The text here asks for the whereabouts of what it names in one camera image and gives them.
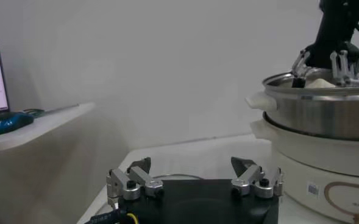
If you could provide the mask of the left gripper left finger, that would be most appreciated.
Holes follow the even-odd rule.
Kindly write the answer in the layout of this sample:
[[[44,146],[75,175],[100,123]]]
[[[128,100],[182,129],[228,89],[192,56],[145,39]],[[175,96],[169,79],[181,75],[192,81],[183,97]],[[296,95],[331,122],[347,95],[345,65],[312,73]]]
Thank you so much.
[[[107,203],[114,208],[115,201],[137,201],[143,195],[160,198],[164,194],[162,180],[150,176],[150,157],[134,161],[125,170],[110,169],[106,177]]]

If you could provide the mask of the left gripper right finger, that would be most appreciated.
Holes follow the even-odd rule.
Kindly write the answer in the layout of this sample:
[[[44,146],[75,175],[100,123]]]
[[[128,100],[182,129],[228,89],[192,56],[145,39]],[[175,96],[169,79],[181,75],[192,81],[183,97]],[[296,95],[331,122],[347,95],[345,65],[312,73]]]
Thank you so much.
[[[281,168],[264,170],[251,159],[231,157],[236,178],[231,180],[232,194],[242,198],[251,193],[262,199],[283,195],[283,173]]]

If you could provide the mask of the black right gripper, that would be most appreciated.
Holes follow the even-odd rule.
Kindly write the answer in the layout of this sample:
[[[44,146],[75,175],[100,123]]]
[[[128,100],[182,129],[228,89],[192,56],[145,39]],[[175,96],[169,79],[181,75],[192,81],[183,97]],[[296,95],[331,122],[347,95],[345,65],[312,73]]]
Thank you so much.
[[[323,16],[318,34],[294,61],[291,87],[304,88],[311,67],[332,68],[336,87],[359,87],[359,48],[351,42],[359,31],[359,0],[320,0],[319,8]]]

